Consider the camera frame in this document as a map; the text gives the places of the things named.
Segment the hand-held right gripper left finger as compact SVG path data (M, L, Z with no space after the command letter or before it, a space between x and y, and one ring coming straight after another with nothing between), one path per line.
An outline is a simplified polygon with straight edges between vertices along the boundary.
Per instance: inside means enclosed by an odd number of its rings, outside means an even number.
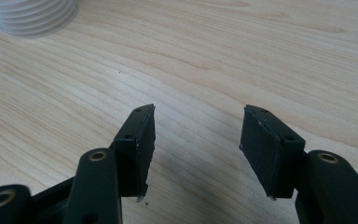
M154 112L153 104L132 110L110 146L116 154L121 197L146 195L146 180L156 140Z

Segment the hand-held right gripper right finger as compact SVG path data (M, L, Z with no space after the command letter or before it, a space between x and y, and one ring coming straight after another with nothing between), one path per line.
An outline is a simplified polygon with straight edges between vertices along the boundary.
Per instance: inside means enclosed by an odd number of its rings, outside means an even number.
M291 198L306 141L265 108L247 105L240 150L268 197Z

